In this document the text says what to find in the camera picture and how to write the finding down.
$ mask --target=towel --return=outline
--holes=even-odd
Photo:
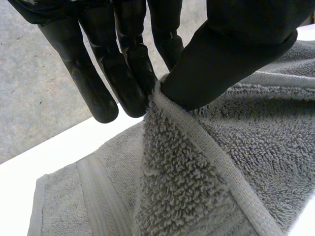
[[[29,236],[281,236],[315,189],[315,41],[37,180]]]

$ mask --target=white surface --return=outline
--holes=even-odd
[[[315,25],[298,29],[299,40],[315,40]],[[0,236],[26,236],[36,180],[98,149],[104,142],[138,123],[121,106],[118,118],[100,124],[90,118],[0,165]],[[300,215],[290,236],[315,235],[315,197]]]

